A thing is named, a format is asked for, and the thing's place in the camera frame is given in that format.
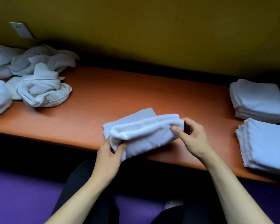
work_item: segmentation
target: yellow wall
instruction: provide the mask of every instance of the yellow wall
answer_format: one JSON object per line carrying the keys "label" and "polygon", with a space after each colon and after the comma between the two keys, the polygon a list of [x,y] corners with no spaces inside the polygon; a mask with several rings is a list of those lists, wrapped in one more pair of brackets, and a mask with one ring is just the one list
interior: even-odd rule
{"label": "yellow wall", "polygon": [[[18,37],[25,22],[37,40]],[[0,0],[0,44],[252,76],[280,71],[280,0]]]}

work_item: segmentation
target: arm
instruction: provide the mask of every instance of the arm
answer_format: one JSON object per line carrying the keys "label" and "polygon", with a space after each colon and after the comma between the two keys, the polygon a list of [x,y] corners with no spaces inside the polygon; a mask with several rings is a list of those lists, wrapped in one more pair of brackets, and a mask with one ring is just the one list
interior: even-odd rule
{"label": "arm", "polygon": [[185,121],[185,129],[188,127],[190,130],[190,135],[177,127],[172,127],[171,130],[185,143],[188,151],[196,156],[210,172],[227,223],[272,224],[273,222],[213,149],[203,126],[189,118],[183,120]]}
{"label": "arm", "polygon": [[45,224],[82,224],[98,197],[115,177],[125,147],[126,144],[121,144],[113,154],[108,138],[97,153],[90,179]]}

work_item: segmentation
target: left hand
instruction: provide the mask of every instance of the left hand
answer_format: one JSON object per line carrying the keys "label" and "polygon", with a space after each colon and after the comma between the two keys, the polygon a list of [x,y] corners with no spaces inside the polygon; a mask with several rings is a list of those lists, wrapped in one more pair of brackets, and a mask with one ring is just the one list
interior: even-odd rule
{"label": "left hand", "polygon": [[96,164],[91,178],[97,179],[99,182],[105,184],[105,186],[108,186],[118,172],[121,156],[126,146],[126,143],[120,144],[115,154],[113,154],[111,152],[110,137],[108,137],[97,152]]}

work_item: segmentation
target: right hand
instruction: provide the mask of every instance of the right hand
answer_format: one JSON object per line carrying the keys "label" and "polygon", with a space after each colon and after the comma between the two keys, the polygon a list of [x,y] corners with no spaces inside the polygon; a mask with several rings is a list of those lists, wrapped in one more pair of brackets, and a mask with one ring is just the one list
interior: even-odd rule
{"label": "right hand", "polygon": [[204,163],[212,158],[216,152],[209,142],[203,126],[190,118],[182,118],[182,120],[184,121],[185,131],[189,129],[189,134],[176,126],[172,126],[171,131],[184,142],[187,150],[201,162]]}

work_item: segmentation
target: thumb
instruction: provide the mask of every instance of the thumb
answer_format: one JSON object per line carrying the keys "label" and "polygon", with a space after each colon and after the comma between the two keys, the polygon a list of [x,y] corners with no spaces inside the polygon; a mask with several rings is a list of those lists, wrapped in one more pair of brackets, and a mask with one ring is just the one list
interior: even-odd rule
{"label": "thumb", "polygon": [[180,128],[176,127],[176,126],[172,126],[171,131],[178,136],[184,143],[185,141],[189,138],[189,135],[186,134],[185,132],[183,132]]}
{"label": "thumb", "polygon": [[115,152],[115,155],[116,156],[119,156],[120,159],[123,155],[123,152],[125,151],[125,148],[127,147],[127,144],[126,143],[121,143],[118,147],[117,147],[117,150]]}

